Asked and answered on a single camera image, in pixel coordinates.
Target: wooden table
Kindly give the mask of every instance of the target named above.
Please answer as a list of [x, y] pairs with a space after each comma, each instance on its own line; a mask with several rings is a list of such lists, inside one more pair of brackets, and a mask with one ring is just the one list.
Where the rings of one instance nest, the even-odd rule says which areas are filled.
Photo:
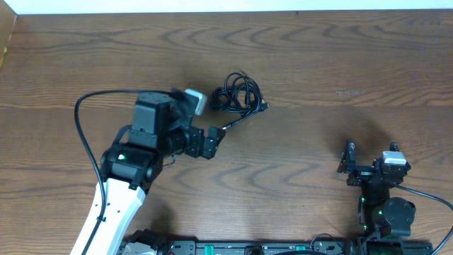
[[[397, 141], [413, 166], [404, 185], [453, 201], [452, 35], [453, 11], [22, 16], [0, 71], [0, 254], [68, 254], [85, 222], [96, 176], [74, 127], [78, 97], [210, 94], [240, 70], [270, 110], [232, 128], [213, 160], [179, 157], [127, 234], [352, 237], [360, 189], [336, 173], [347, 138], [361, 164]], [[98, 159], [133, 105], [124, 95], [82, 105]], [[207, 109], [195, 124], [237, 117]], [[453, 224], [440, 203], [391, 194], [417, 206], [411, 239], [437, 245]]]

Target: black cable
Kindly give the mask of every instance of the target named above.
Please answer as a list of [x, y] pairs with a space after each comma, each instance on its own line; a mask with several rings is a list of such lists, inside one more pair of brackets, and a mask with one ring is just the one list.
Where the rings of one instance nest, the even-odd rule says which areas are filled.
[[[417, 194], [419, 196], [423, 196], [425, 198], [430, 198], [430, 199], [433, 199], [433, 200], [436, 200], [437, 202], [441, 202], [443, 203], [444, 205], [448, 206], [452, 211], [453, 211], [453, 205], [451, 203], [448, 203], [447, 201], [441, 199], [441, 198], [438, 198], [437, 196], [434, 196], [434, 195], [430, 195], [430, 194], [427, 194], [427, 193], [424, 193], [424, 192], [421, 192], [421, 191], [417, 191], [417, 190], [414, 190], [412, 188], [406, 188], [404, 186], [400, 186], [390, 180], [385, 180], [387, 184], [389, 184], [390, 186], [393, 186], [395, 188], [400, 188], [402, 189], [403, 191], [408, 191], [408, 192], [411, 192], [411, 193], [414, 193], [414, 194]], [[434, 255], [436, 254], [447, 242], [448, 240], [450, 239], [450, 237], [452, 236], [453, 234], [453, 227], [450, 229], [450, 231], [448, 231], [448, 234], [445, 236], [445, 238], [440, 242], [439, 245], [437, 245], [436, 249], [434, 249], [434, 251], [432, 251], [431, 255]]]
[[98, 177], [98, 182], [99, 182], [99, 188], [101, 190], [101, 198], [102, 198], [102, 205], [101, 205], [101, 211], [99, 212], [99, 216], [97, 219], [96, 224], [94, 225], [93, 231], [91, 232], [90, 237], [88, 238], [88, 241], [85, 244], [85, 248], [82, 251], [82, 255], [86, 254], [88, 251], [88, 248], [90, 247], [91, 242], [93, 241], [94, 236], [96, 235], [96, 232], [98, 231], [99, 225], [101, 222], [104, 220], [104, 213], [105, 213], [105, 202], [107, 200], [107, 195], [105, 194], [105, 189], [104, 185], [101, 180], [101, 173], [99, 171], [98, 163], [96, 163], [96, 159], [94, 158], [93, 152], [91, 151], [88, 142], [86, 141], [84, 131], [82, 131], [82, 127], [80, 126], [80, 120], [79, 120], [79, 108], [80, 104], [82, 101], [90, 96], [97, 96], [97, 95], [102, 95], [102, 94], [111, 94], [111, 93], [141, 93], [141, 92], [159, 92], [159, 93], [165, 93], [167, 94], [168, 92], [162, 92], [162, 91], [143, 91], [143, 90], [129, 90], [129, 89], [118, 89], [118, 90], [109, 90], [109, 91], [97, 91], [93, 93], [88, 93], [86, 95], [83, 95], [81, 98], [79, 98], [76, 102], [76, 105], [74, 107], [74, 121], [76, 123], [76, 128], [77, 131], [79, 132], [80, 140], [82, 141], [82, 144], [85, 147], [86, 153], [88, 154], [88, 157], [91, 160], [91, 163], [93, 164], [94, 171], [96, 173], [96, 177]]
[[[228, 80], [232, 76], [236, 77], [231, 86], [228, 87]], [[243, 83], [236, 84], [238, 80], [242, 80]], [[242, 106], [238, 101], [238, 95], [241, 91], [246, 92], [245, 97], [245, 106]], [[217, 88], [211, 95], [211, 108], [216, 111], [226, 111], [228, 113], [239, 113], [241, 118], [235, 120], [222, 129], [228, 129], [234, 126], [237, 123], [247, 119], [248, 117], [255, 115], [261, 111], [264, 111], [269, 108], [269, 103], [266, 103], [263, 100], [263, 95], [261, 95], [260, 87], [258, 84], [252, 80], [252, 78], [234, 72], [230, 74], [224, 82], [223, 88]]]
[[175, 164], [175, 163], [176, 163], [176, 157], [177, 157], [176, 154], [171, 155], [171, 158], [172, 158], [173, 160], [172, 160], [170, 163], [164, 164], [164, 165], [162, 166], [162, 168], [164, 168], [164, 167], [166, 167], [166, 166], [171, 166], [172, 164]]
[[320, 233], [320, 234], [318, 234], [317, 236], [315, 236], [315, 237], [313, 238], [313, 240], [310, 242], [310, 248], [311, 248], [311, 249], [314, 249], [314, 247], [313, 247], [314, 241], [315, 241], [318, 237], [321, 237], [321, 236], [328, 236], [328, 237], [332, 238], [333, 241], [334, 241], [335, 243], [337, 243], [337, 245], [338, 245], [341, 249], [344, 249], [344, 248], [345, 248], [345, 246], [342, 245], [339, 241], [337, 241], [337, 239], [335, 239], [335, 237], [333, 237], [331, 234], [328, 234], [328, 233]]
[[126, 125], [126, 126], [120, 128], [120, 130], [118, 130], [118, 133], [116, 134], [115, 139], [112, 142], [112, 146], [119, 144], [122, 137], [125, 135], [125, 133], [130, 131], [131, 129], [132, 129], [132, 125]]

